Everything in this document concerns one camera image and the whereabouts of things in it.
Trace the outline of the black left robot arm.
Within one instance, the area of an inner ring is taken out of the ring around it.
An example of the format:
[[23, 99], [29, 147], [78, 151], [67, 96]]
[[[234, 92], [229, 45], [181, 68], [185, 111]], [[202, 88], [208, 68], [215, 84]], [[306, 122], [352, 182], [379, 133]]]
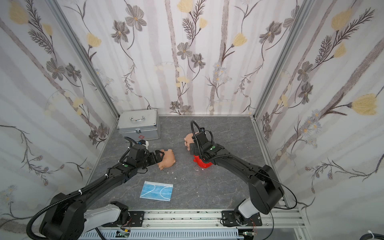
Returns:
[[165, 153], [150, 152], [145, 145], [131, 146], [118, 163], [99, 179], [70, 194], [56, 195], [46, 209], [39, 233], [49, 240], [77, 240], [85, 230], [86, 211], [111, 190], [125, 184], [139, 170], [160, 163]]

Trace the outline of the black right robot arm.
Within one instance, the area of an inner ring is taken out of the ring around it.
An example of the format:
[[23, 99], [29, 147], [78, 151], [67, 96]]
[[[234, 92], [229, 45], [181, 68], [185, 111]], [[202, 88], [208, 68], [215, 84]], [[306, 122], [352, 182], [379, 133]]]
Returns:
[[249, 188], [249, 197], [234, 209], [237, 225], [244, 226], [259, 213], [267, 215], [279, 203], [285, 192], [274, 170], [251, 164], [231, 154], [222, 145], [209, 141], [204, 132], [193, 134], [190, 149], [203, 163], [222, 167], [244, 181]]

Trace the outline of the tan piggy bank front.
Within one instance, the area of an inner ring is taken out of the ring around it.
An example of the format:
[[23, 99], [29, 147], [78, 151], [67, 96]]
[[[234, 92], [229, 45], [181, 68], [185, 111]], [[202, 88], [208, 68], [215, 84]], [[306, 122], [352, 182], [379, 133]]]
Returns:
[[173, 150], [171, 149], [168, 149], [167, 151], [161, 150], [161, 152], [164, 153], [164, 155], [163, 160], [158, 163], [158, 167], [162, 171], [165, 168], [172, 167], [176, 163], [176, 158]]

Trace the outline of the red piggy bank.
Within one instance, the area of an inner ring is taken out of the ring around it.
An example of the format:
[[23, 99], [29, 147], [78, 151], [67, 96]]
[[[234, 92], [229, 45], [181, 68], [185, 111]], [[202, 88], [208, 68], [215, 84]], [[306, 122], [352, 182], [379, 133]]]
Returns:
[[212, 163], [204, 163], [199, 156], [194, 156], [194, 162], [202, 169], [207, 169], [213, 165]]

